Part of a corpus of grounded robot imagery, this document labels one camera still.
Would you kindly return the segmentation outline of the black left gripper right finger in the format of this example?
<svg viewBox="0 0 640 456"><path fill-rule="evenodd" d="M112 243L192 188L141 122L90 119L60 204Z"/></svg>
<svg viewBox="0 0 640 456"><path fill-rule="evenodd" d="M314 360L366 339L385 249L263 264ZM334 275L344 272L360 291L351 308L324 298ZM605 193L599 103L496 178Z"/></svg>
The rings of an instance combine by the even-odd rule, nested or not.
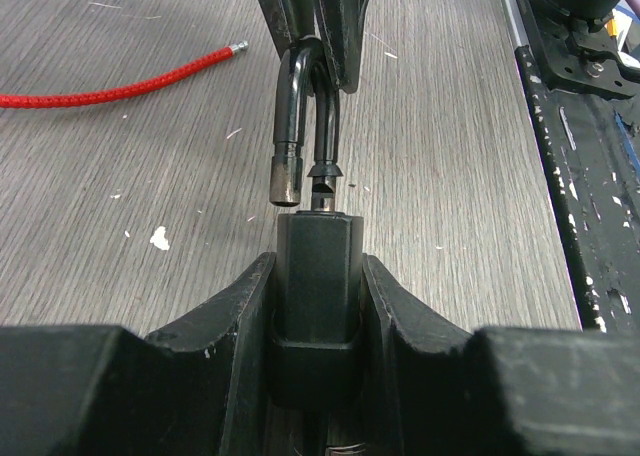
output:
<svg viewBox="0 0 640 456"><path fill-rule="evenodd" d="M635 455L639 340L596 330L468 333L363 261L371 455Z"/></svg>

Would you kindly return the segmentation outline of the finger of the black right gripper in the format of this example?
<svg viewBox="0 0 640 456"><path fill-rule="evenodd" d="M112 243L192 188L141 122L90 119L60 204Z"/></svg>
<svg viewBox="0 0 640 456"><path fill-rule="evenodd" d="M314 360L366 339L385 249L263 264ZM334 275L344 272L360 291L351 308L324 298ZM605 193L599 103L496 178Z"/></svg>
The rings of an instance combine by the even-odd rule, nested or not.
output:
<svg viewBox="0 0 640 456"><path fill-rule="evenodd" d="M366 11L370 0L314 0L329 72L336 88L358 90Z"/></svg>
<svg viewBox="0 0 640 456"><path fill-rule="evenodd" d="M320 56L315 37L314 0L258 0L279 58L289 49L309 49Z"/></svg>

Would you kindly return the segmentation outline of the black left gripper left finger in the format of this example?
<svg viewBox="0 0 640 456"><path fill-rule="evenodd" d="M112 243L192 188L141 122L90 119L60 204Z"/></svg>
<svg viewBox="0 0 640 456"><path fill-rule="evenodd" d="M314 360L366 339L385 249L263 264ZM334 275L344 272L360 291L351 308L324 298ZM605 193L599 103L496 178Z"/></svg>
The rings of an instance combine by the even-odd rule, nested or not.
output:
<svg viewBox="0 0 640 456"><path fill-rule="evenodd" d="M138 337L119 326L1 331L5 455L259 455L275 257Z"/></svg>

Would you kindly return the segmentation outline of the black padlock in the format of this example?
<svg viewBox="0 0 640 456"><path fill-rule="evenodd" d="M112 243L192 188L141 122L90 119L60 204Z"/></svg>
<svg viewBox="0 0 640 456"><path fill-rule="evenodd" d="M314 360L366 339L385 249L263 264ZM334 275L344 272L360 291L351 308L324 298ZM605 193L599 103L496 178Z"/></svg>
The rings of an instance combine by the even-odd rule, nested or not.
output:
<svg viewBox="0 0 640 456"><path fill-rule="evenodd" d="M277 80L269 200L292 208L312 181L308 210L277 219L269 379L276 405L330 411L359 393L364 221L335 209L340 99L322 43L287 49Z"/></svg>

